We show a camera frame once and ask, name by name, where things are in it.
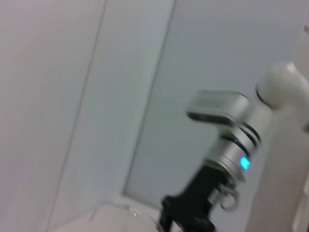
metal clip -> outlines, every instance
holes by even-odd
[[[237,209],[239,205],[239,193],[233,188],[229,188],[225,185],[220,184],[219,185],[219,191],[220,191],[220,206],[223,210],[225,211],[233,211]],[[224,205],[224,200],[226,196],[231,195],[234,198],[234,203],[230,206],[223,206]]]

blue led light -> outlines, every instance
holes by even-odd
[[[244,170],[247,170],[250,166],[250,161],[246,157],[242,157],[240,160],[240,165]]]

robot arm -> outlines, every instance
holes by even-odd
[[[160,224],[169,232],[173,221],[185,232],[213,232],[211,209],[220,203],[224,210],[237,207],[236,186],[261,146],[273,118],[272,111],[293,107],[300,125],[309,132],[309,83],[294,64],[280,63],[257,85],[258,100],[228,91],[199,91],[186,109],[194,121],[217,126],[219,137],[202,167],[178,196],[162,201]],[[235,204],[223,206],[231,195]]]

